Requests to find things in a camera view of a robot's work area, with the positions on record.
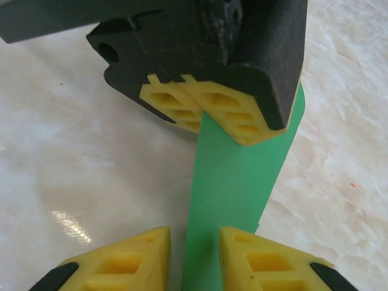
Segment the rectangular hole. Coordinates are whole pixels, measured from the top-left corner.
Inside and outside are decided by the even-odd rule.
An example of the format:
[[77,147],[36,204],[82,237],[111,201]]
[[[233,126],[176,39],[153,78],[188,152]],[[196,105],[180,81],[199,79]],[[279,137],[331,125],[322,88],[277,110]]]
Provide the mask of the rectangular hole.
[[180,103],[174,96],[168,93],[151,93],[151,99],[153,102],[161,107],[163,106],[181,106]]
[[171,110],[170,112],[174,117],[179,119],[198,119],[198,116],[190,110]]
[[96,274],[135,274],[142,256],[136,253],[122,253],[105,259]]
[[248,253],[247,260],[254,272],[293,270],[288,260],[279,253]]
[[236,128],[240,132],[240,134],[242,134],[242,135],[258,135],[259,134],[259,130],[254,125],[237,125]]
[[260,281],[263,291],[307,291],[306,284],[302,280],[276,280]]
[[235,98],[219,93],[202,94],[211,106],[218,108],[240,108],[241,104]]
[[199,122],[185,122],[185,124],[192,130],[199,130],[201,124]]
[[225,113],[225,116],[229,121],[253,121],[253,117],[249,113],[228,112]]

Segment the clamp jaw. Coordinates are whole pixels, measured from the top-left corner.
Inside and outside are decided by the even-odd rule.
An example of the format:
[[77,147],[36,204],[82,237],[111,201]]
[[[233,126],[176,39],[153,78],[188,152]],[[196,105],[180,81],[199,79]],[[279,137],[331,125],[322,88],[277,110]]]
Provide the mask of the clamp jaw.
[[108,62],[110,86],[194,132],[206,112],[250,146],[287,130],[306,13],[307,0],[14,0],[0,6],[0,36],[100,22],[87,40]]

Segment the yellow clamp pad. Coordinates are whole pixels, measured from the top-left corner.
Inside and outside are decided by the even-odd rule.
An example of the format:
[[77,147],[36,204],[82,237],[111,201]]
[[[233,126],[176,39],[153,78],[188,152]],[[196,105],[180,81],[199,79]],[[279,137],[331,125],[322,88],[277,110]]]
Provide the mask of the yellow clamp pad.
[[[77,271],[59,291],[166,291],[170,229],[158,227],[64,261]],[[233,227],[219,231],[224,291],[330,291],[310,267],[322,258]]]
[[166,291],[170,229],[159,227],[64,261],[78,270],[59,291]]
[[233,227],[219,232],[224,291],[330,291],[310,267],[322,258]]
[[148,75],[140,99],[176,122],[178,127],[198,133],[205,111],[239,145],[252,146],[286,132],[268,128],[255,99],[240,91],[182,75],[185,82],[160,83],[155,74]]

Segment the green paper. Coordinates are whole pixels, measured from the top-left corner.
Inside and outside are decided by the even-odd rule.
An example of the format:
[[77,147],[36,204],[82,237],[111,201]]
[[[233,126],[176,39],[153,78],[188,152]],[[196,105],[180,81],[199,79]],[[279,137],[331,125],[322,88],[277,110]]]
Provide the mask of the green paper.
[[241,147],[203,114],[187,228],[183,291],[221,291],[218,230],[255,232],[304,113],[299,86],[288,131]]

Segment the marble countertop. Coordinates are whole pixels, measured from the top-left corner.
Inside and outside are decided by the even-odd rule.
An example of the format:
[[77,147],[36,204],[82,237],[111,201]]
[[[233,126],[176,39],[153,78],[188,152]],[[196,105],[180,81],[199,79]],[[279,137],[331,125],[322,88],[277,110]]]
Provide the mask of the marble countertop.
[[[105,83],[92,28],[0,40],[1,291],[158,225],[182,266],[196,135]],[[387,31],[386,0],[309,1],[306,113],[257,231],[360,291],[388,286]]]

